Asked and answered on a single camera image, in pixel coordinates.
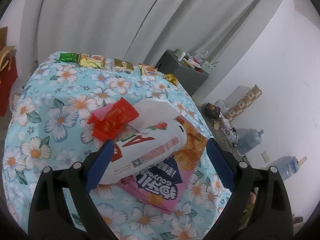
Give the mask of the pink snack bag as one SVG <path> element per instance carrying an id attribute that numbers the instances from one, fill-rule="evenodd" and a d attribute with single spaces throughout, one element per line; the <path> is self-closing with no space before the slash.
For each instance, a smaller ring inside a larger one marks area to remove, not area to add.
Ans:
<path id="1" fill-rule="evenodd" d="M 183 116 L 175 118 L 187 132 L 185 146 L 161 163 L 126 178 L 118 185 L 165 214 L 170 214 L 188 186 L 204 149 L 207 138 Z"/>

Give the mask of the red crumpled wrapper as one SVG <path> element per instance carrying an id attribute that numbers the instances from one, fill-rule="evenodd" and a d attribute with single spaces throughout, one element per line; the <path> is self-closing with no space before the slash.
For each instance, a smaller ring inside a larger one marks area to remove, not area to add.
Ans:
<path id="1" fill-rule="evenodd" d="M 124 98 L 92 112 L 87 124 L 93 124 L 93 137 L 100 141 L 114 140 L 121 128 L 139 117 L 136 109 Z"/>

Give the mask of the white tissue paper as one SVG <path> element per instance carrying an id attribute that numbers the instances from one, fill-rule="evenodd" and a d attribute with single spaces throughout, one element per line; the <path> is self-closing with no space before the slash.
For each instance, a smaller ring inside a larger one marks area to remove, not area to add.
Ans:
<path id="1" fill-rule="evenodd" d="M 134 104 L 139 116 L 129 122 L 138 131 L 166 120 L 173 120 L 180 115 L 168 100 L 146 98 Z"/>

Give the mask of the floral blue tablecloth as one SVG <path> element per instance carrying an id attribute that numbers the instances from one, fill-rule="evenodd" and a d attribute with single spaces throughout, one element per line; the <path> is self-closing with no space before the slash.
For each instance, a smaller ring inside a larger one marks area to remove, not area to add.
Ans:
<path id="1" fill-rule="evenodd" d="M 44 167 L 69 168 L 101 146 L 87 123 L 90 113 L 124 98 L 168 100 L 205 137 L 212 136 L 181 85 L 162 74 L 142 75 L 80 67 L 53 53 L 39 65 L 17 102 L 4 144 L 3 186 L 9 212 L 26 230 L 31 199 Z M 169 215 L 137 200 L 117 185 L 99 186 L 91 197 L 119 239 L 202 239 L 225 208 L 230 192 L 203 154 L 181 199 Z"/>

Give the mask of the small yellow wrapper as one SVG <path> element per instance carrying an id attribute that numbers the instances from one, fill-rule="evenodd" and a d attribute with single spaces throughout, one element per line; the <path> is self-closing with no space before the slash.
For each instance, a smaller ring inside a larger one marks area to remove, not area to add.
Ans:
<path id="1" fill-rule="evenodd" d="M 178 86 L 178 79 L 173 74 L 164 74 L 163 77 L 171 84 Z"/>

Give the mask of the green snack packet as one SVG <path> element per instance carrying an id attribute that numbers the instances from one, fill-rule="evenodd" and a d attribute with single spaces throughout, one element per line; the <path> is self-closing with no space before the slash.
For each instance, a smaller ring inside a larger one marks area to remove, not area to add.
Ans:
<path id="1" fill-rule="evenodd" d="M 62 62 L 72 62 L 77 63 L 79 59 L 80 54 L 79 53 L 61 53 L 59 60 Z"/>

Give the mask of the red paper gift bag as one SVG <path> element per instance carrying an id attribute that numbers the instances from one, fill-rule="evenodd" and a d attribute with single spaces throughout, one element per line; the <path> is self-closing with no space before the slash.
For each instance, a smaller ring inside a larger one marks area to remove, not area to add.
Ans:
<path id="1" fill-rule="evenodd" d="M 16 81 L 17 69 L 15 60 L 15 46 L 7 46 L 8 28 L 1 28 L 1 84 L 0 84 L 0 113 L 5 116 L 9 105 L 12 85 Z"/>

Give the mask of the large water bottle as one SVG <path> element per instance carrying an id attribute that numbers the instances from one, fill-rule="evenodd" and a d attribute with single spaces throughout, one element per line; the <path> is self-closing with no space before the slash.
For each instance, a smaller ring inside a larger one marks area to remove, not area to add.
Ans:
<path id="1" fill-rule="evenodd" d="M 260 131 L 256 129 L 240 128 L 237 130 L 237 151 L 243 156 L 261 143 L 261 136 L 264 134 L 264 130 Z"/>

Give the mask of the gold box packet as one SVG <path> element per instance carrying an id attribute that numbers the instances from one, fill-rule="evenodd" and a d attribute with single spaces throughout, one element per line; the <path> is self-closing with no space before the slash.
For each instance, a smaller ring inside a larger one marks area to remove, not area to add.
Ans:
<path id="1" fill-rule="evenodd" d="M 125 72 L 125 73 L 132 73 L 134 72 L 134 67 L 131 62 L 123 61 L 120 59 L 113 60 L 113 69 L 116 72 Z"/>

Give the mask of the grey cabinet box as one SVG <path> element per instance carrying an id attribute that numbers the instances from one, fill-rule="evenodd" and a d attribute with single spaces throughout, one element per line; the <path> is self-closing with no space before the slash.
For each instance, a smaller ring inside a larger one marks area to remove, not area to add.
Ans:
<path id="1" fill-rule="evenodd" d="M 165 51 L 157 62 L 156 68 L 163 74 L 173 74 L 191 96 L 209 77 L 208 73 L 201 73 L 178 61 L 177 56 L 172 50 Z"/>

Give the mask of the white bottle with red cap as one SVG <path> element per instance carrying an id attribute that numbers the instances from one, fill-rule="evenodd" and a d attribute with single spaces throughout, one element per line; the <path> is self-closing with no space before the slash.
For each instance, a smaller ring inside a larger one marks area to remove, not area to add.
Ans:
<path id="1" fill-rule="evenodd" d="M 114 144 L 114 155 L 99 183 L 116 184 L 160 163 L 186 142 L 186 130 L 177 120 L 159 122 L 124 138 Z"/>

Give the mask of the grey curtain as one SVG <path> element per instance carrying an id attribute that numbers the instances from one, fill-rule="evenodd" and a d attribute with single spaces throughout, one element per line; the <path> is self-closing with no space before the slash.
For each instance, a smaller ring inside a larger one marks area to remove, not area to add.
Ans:
<path id="1" fill-rule="evenodd" d="M 255 0 L 26 0 L 19 58 L 26 66 L 56 51 L 155 64 L 167 50 L 228 44 Z"/>

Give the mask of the dark snack box on floor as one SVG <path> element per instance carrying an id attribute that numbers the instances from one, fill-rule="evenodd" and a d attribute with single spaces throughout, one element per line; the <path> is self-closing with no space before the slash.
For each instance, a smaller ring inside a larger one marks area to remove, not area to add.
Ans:
<path id="1" fill-rule="evenodd" d="M 220 107 L 215 106 L 214 104 L 207 103 L 204 107 L 204 114 L 210 119 L 217 120 L 220 116 Z"/>

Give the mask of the orange yellow snack packet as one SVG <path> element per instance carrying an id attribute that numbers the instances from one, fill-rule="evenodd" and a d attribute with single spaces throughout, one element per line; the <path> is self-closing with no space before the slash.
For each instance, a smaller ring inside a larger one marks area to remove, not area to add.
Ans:
<path id="1" fill-rule="evenodd" d="M 146 64 L 139 64 L 139 68 L 142 75 L 148 75 L 148 76 L 156 76 L 157 75 L 157 69 L 146 65 Z"/>

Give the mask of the white plastic bags pile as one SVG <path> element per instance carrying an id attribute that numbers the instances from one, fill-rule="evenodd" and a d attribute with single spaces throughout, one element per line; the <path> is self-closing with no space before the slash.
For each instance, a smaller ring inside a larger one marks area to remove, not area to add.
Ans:
<path id="1" fill-rule="evenodd" d="M 236 106 L 250 90 L 250 87 L 239 85 L 226 99 L 218 99 L 215 105 L 220 107 L 221 114 L 225 115 Z"/>

